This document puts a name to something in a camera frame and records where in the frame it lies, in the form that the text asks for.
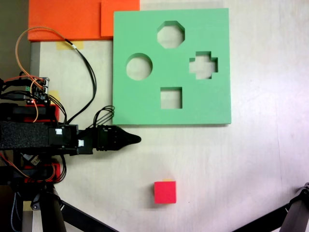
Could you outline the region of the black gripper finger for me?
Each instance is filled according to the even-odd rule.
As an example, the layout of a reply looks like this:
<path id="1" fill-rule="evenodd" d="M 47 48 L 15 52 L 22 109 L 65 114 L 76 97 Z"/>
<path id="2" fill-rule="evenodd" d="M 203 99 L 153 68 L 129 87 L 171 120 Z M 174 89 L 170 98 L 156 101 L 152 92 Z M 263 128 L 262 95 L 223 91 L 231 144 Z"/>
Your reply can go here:
<path id="1" fill-rule="evenodd" d="M 126 141 L 122 141 L 121 144 L 120 144 L 120 149 L 124 148 L 124 147 L 127 147 L 129 145 L 135 145 L 135 144 L 138 144 L 140 143 L 141 140 L 126 140 Z"/>
<path id="2" fill-rule="evenodd" d="M 141 137 L 132 133 L 129 133 L 122 129 L 121 127 L 118 127 L 118 132 L 120 134 L 120 137 L 126 140 L 141 140 Z"/>

